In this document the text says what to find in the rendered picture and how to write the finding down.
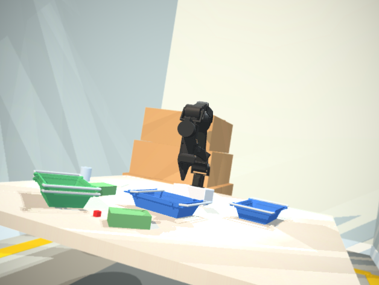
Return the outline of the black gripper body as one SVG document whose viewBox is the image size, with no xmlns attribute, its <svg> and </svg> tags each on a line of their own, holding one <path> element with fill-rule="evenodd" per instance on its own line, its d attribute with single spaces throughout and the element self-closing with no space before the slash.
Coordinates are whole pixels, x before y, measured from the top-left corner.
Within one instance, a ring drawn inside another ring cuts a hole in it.
<svg viewBox="0 0 379 285">
<path fill-rule="evenodd" d="M 196 157 L 193 155 L 194 149 L 197 145 L 197 139 L 183 138 L 180 144 L 180 151 L 178 154 L 178 161 L 195 163 Z"/>
</svg>

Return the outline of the small red block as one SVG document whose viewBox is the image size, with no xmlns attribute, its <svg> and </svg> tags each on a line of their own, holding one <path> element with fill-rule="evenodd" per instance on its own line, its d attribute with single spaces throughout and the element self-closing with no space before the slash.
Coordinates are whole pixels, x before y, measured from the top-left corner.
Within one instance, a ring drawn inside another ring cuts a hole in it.
<svg viewBox="0 0 379 285">
<path fill-rule="evenodd" d="M 101 211 L 98 211 L 98 210 L 94 211 L 93 216 L 94 217 L 101 217 Z"/>
</svg>

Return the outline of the green block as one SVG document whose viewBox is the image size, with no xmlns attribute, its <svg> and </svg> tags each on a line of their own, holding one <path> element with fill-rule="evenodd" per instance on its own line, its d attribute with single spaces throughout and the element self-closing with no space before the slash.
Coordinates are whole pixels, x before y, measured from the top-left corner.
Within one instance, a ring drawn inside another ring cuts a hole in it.
<svg viewBox="0 0 379 285">
<path fill-rule="evenodd" d="M 150 230 L 151 218 L 147 210 L 109 207 L 107 223 L 113 228 Z"/>
<path fill-rule="evenodd" d="M 101 191 L 98 192 L 98 193 L 101 194 L 100 196 L 116 195 L 116 188 L 117 188 L 116 185 L 107 184 L 107 183 L 104 183 L 104 182 L 90 183 L 90 184 L 93 185 L 94 187 L 101 188 Z"/>
</svg>

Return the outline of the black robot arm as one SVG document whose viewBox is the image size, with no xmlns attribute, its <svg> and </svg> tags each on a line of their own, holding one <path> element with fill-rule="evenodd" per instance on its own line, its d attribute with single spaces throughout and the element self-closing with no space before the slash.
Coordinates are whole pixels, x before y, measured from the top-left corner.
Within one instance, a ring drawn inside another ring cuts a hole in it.
<svg viewBox="0 0 379 285">
<path fill-rule="evenodd" d="M 178 133 L 184 138 L 197 139 L 197 145 L 194 149 L 196 162 L 191 166 L 193 175 L 193 187 L 203 187 L 205 176 L 209 176 L 210 166 L 208 158 L 210 153 L 206 151 L 207 130 L 213 121 L 213 110 L 209 107 L 208 102 L 197 101 L 196 104 L 186 104 L 183 107 L 180 116 L 181 122 L 177 127 Z M 195 173 L 201 172 L 201 173 Z"/>
</svg>

